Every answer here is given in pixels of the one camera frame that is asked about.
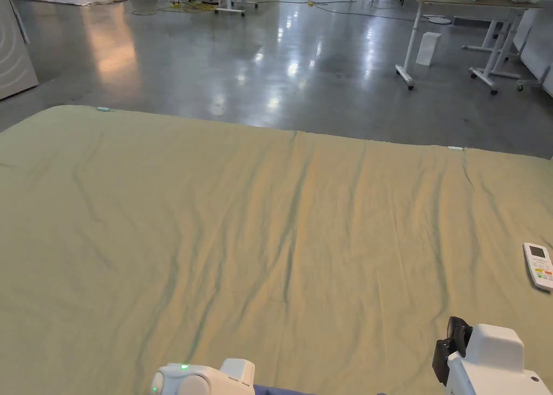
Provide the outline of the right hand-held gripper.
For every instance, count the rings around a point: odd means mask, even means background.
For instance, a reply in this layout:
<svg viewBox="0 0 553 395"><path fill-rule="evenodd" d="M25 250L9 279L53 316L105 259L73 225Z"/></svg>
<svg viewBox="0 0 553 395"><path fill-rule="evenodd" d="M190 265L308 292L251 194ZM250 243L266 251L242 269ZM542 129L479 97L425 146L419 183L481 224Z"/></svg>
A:
<svg viewBox="0 0 553 395"><path fill-rule="evenodd" d="M536 372L525 369L524 345L514 330L473 327L460 317L449 318L432 368L445 394L551 394Z"/></svg>

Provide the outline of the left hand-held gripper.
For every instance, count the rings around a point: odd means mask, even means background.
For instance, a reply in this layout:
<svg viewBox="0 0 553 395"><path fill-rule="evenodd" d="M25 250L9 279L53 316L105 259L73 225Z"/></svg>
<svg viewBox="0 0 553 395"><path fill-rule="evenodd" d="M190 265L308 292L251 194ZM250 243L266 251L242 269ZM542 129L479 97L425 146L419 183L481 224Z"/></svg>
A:
<svg viewBox="0 0 553 395"><path fill-rule="evenodd" d="M169 363L155 373L149 394L255 394L255 365L227 358L220 369Z"/></svg>

